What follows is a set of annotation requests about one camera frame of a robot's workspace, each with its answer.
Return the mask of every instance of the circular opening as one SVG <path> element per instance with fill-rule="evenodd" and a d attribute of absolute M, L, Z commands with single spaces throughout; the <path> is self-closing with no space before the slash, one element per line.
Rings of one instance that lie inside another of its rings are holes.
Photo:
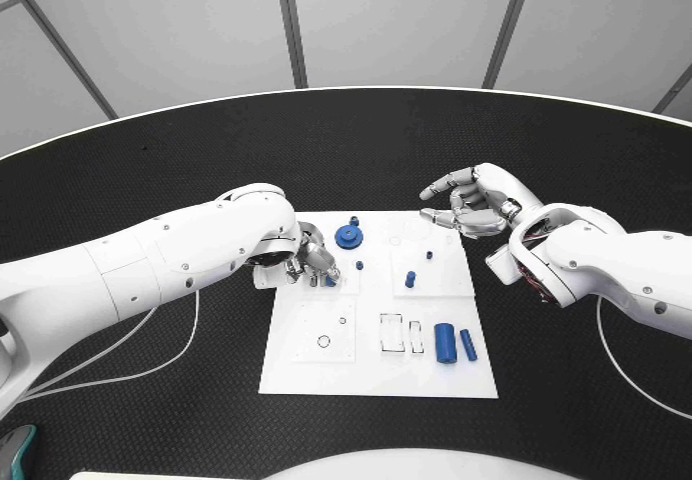
<path fill-rule="evenodd" d="M 321 348 L 327 348 L 329 347 L 329 343 L 330 343 L 330 338 L 323 335 L 319 339 L 317 339 L 317 345 L 321 347 Z"/>
<path fill-rule="evenodd" d="M 656 302 L 656 305 L 653 306 L 653 311 L 656 312 L 656 315 L 663 315 L 667 310 L 667 303 L 665 302 Z"/>

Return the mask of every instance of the white wall panel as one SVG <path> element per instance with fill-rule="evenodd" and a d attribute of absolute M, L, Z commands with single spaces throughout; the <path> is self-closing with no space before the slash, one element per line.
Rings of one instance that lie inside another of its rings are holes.
<path fill-rule="evenodd" d="M 663 115 L 692 122 L 692 81 L 688 82 L 680 93 L 675 96 L 673 101 L 663 110 Z"/>
<path fill-rule="evenodd" d="M 0 13 L 0 156 L 108 120 L 22 5 Z"/>
<path fill-rule="evenodd" d="M 650 111 L 692 60 L 690 0 L 528 0 L 494 88 Z"/>
<path fill-rule="evenodd" d="M 480 87 L 507 0 L 297 0 L 311 87 Z"/>
<path fill-rule="evenodd" d="M 278 0 L 39 0 L 118 115 L 293 88 Z"/>

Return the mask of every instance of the round table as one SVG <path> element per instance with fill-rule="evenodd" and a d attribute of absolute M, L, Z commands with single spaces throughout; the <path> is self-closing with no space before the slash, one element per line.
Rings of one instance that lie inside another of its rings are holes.
<path fill-rule="evenodd" d="M 493 91 L 316 89 L 202 102 L 121 119 L 0 162 L 0 261 L 81 243 L 252 182 L 295 211 L 445 208 L 418 192 L 448 171 L 505 167 L 543 203 L 591 205 L 628 231 L 692 232 L 692 125 Z M 464 239 L 499 400 L 259 395 L 272 291 L 249 269 L 202 290 L 184 357 L 163 371 L 20 404 L 0 432 L 39 426 L 36 479 L 82 470 L 257 478 L 330 455 L 440 448 L 577 477 L 683 478 L 692 422 L 630 388 L 605 356 L 595 300 L 561 310 Z M 71 382 L 156 366 L 180 350 L 195 298 Z M 78 344 L 43 378 L 101 351 L 131 319 Z M 692 341 L 604 308 L 613 353 L 634 381 L 692 411 Z"/>

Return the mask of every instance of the robotic hand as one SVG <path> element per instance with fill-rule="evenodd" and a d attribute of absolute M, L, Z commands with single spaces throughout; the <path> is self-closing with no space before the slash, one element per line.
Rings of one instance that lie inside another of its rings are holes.
<path fill-rule="evenodd" d="M 268 184 L 0 265 L 9 329 L 0 343 L 0 418 L 82 338 L 222 280 L 244 264 L 254 266 L 258 288 L 294 283 L 301 274 L 339 281 L 319 229 L 295 221 L 282 190 Z"/>
<path fill-rule="evenodd" d="M 591 207 L 543 206 L 489 163 L 447 174 L 421 199 L 451 187 L 451 211 L 425 208 L 421 217 L 471 238 L 496 235 L 509 225 L 509 243 L 486 258 L 506 285 L 523 277 L 543 302 L 561 307 L 600 295 L 637 322 L 692 339 L 692 237 L 628 234 Z"/>

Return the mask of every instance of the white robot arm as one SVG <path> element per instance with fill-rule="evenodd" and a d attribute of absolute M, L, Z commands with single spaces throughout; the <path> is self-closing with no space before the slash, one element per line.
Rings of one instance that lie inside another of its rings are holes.
<path fill-rule="evenodd" d="M 0 265 L 0 418 L 86 336 L 254 265 L 258 288 L 339 281 L 317 228 L 282 190 L 252 184 L 91 242 Z"/>
<path fill-rule="evenodd" d="M 600 295 L 637 322 L 692 339 L 690 237 L 628 234 L 594 208 L 543 206 L 512 174 L 487 163 L 444 176 L 421 199 L 451 187 L 451 211 L 424 209 L 421 216 L 471 237 L 510 226 L 509 243 L 486 258 L 506 285 L 523 277 L 561 307 Z"/>

